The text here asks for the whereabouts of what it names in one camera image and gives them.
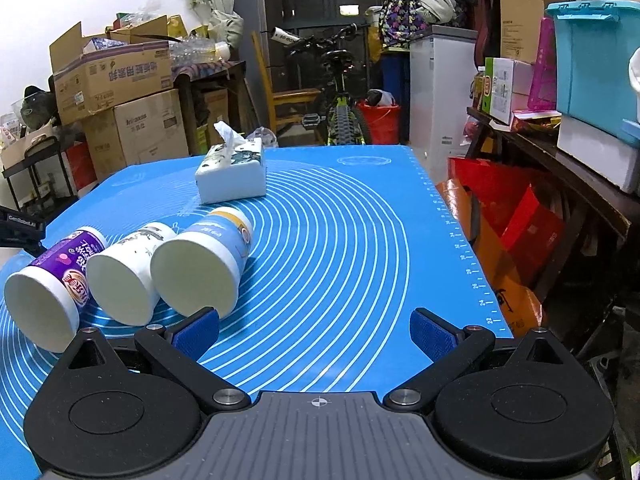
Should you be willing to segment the dark wooden side table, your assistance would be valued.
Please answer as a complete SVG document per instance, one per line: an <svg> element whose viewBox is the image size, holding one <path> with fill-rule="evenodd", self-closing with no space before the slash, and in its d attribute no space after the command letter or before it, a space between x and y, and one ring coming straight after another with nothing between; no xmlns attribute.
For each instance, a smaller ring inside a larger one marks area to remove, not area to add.
<svg viewBox="0 0 640 480"><path fill-rule="evenodd" d="M502 125L491 125L491 118L473 107L468 107L469 116L480 125L514 145L539 165L549 170L584 200L616 233L626 240L639 234L639 200L623 193L600 174L578 160L565 154L555 144L519 132L503 129Z"/></svg>

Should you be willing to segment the black shelf rack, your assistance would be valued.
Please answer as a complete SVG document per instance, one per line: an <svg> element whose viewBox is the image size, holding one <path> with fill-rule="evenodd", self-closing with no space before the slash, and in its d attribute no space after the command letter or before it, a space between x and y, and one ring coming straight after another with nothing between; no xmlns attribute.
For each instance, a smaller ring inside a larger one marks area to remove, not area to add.
<svg viewBox="0 0 640 480"><path fill-rule="evenodd" d="M50 178L41 177L38 171L40 162L49 159L54 159L60 166L60 173L66 187L66 191L62 194L55 191L55 184ZM27 200L20 202L12 178L23 172L28 175L32 194L27 197ZM78 200L68 163L63 157L61 143L55 136L44 138L32 148L28 148L19 162L2 170L2 176L6 179L16 210L23 214L30 214L44 223L51 222Z"/></svg>

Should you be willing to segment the white tissue pack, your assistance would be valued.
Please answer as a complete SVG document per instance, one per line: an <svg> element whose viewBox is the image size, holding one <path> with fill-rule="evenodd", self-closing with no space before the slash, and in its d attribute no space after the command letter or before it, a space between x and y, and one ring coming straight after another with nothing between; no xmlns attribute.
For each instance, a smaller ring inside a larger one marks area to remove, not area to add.
<svg viewBox="0 0 640 480"><path fill-rule="evenodd" d="M222 143L209 149L195 173L201 203L265 196L267 170L262 140L245 139L225 122L215 122L214 128Z"/></svg>

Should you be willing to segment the red bucket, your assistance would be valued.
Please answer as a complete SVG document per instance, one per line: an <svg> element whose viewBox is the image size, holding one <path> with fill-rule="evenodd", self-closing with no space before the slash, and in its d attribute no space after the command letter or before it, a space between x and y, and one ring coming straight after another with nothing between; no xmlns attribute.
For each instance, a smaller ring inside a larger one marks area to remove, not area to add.
<svg viewBox="0 0 640 480"><path fill-rule="evenodd" d="M357 110L366 122L371 143L374 145L393 145L399 143L400 112L399 105L369 106L366 102L357 104Z"/></svg>

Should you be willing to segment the lower cardboard box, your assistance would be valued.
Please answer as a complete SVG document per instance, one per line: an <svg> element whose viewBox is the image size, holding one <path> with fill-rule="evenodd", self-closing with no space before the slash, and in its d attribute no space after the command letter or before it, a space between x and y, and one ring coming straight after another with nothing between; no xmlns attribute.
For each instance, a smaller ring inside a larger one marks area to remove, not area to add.
<svg viewBox="0 0 640 480"><path fill-rule="evenodd" d="M189 156L176 89L104 110L81 125L99 181L128 166Z"/></svg>

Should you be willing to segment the green white product box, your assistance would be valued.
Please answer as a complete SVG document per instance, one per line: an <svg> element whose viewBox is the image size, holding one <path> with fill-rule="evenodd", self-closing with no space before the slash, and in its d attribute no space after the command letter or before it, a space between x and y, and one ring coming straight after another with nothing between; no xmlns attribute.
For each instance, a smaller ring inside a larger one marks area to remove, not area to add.
<svg viewBox="0 0 640 480"><path fill-rule="evenodd" d="M512 58L486 58L480 110L510 126L513 113L526 110L534 66Z"/></svg>

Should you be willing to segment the white patterned paper cup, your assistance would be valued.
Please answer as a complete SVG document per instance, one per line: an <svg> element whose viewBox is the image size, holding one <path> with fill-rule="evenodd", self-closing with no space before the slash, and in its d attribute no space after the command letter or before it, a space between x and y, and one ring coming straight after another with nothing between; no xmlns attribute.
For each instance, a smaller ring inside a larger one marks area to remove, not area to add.
<svg viewBox="0 0 640 480"><path fill-rule="evenodd" d="M86 275L98 306L113 320L128 326L149 324L160 295L151 278L151 259L176 232L151 222L91 256Z"/></svg>

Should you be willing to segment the blue yellow paper cup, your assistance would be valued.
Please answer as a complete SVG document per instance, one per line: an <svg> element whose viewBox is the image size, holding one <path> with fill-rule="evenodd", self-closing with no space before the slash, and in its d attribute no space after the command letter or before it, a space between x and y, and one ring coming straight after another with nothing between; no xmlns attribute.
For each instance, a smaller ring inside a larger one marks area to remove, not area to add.
<svg viewBox="0 0 640 480"><path fill-rule="evenodd" d="M253 225L239 209L218 207L155 249L153 284L171 309L190 316L204 307L228 316L239 299Z"/></svg>

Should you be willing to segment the white chest freezer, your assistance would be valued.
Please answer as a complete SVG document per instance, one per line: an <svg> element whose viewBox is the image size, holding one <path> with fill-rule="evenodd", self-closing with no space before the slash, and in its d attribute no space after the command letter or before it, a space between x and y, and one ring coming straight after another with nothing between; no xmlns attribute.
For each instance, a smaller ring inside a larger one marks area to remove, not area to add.
<svg viewBox="0 0 640 480"><path fill-rule="evenodd" d="M410 44L409 144L434 183L448 179L451 156L466 153L476 37L471 29L433 25Z"/></svg>

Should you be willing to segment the blue silicone baking mat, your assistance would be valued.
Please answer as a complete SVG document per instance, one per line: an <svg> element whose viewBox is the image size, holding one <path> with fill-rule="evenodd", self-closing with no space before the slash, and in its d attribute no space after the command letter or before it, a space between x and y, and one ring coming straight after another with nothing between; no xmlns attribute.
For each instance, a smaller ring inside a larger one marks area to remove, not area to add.
<svg viewBox="0 0 640 480"><path fill-rule="evenodd" d="M267 193L230 206L254 228L232 312L200 363L259 391L375 391L431 363L409 318L427 308L458 327L511 338L462 229L408 148L264 151ZM181 233L201 206L202 158L119 171L47 226L51 247L81 226L108 244L159 221ZM1 297L1 479L35 479L23 418L58 356L15 327Z"/></svg>

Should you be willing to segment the purple paper cup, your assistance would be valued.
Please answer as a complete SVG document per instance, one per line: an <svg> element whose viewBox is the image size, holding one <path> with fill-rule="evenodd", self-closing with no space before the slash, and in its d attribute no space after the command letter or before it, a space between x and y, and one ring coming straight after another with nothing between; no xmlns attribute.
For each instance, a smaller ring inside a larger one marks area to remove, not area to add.
<svg viewBox="0 0 640 480"><path fill-rule="evenodd" d="M62 353L75 338L81 311L91 297L87 262L105 248L100 231L82 226L8 277L6 307L37 347Z"/></svg>

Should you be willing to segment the wooden chair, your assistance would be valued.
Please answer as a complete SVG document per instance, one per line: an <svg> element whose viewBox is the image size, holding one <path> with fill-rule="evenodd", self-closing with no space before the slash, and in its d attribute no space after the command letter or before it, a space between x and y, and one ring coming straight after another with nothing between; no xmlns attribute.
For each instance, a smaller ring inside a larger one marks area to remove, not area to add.
<svg viewBox="0 0 640 480"><path fill-rule="evenodd" d="M297 105L314 104L321 92L316 88L274 91L271 76L269 75L265 57L262 53L262 47L260 46L258 33L251 32L250 38L252 38L259 73L262 77L262 88L264 88L265 91L268 112L268 128L273 133L278 133L285 128L301 122L303 119L302 114L296 112L285 113L286 110Z"/></svg>

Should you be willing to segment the floral bag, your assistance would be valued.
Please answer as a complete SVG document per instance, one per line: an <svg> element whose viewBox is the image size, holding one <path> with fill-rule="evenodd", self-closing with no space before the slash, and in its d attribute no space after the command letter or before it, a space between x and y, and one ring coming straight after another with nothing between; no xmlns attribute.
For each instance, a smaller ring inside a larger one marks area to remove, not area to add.
<svg viewBox="0 0 640 480"><path fill-rule="evenodd" d="M378 34L384 49L406 48L438 22L433 0L382 0Z"/></svg>

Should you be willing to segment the teal plastic storage bin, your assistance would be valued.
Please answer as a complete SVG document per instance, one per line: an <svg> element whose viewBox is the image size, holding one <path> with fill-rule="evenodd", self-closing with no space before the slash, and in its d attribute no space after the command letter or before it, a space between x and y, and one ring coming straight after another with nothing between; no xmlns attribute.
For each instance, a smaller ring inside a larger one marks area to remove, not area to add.
<svg viewBox="0 0 640 480"><path fill-rule="evenodd" d="M637 95L628 64L639 47L639 5L630 0L548 5L556 47L556 109L617 139L639 145L629 131Z"/></svg>

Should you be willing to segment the upper cardboard box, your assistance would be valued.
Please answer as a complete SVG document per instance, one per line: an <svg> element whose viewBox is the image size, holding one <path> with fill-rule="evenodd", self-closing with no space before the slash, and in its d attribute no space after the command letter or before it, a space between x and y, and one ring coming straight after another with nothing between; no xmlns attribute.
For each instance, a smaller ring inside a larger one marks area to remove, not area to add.
<svg viewBox="0 0 640 480"><path fill-rule="evenodd" d="M63 125L172 87L167 18L112 30L101 38L115 47L99 49L100 36L85 37L81 24L53 44L50 60L58 116Z"/></svg>

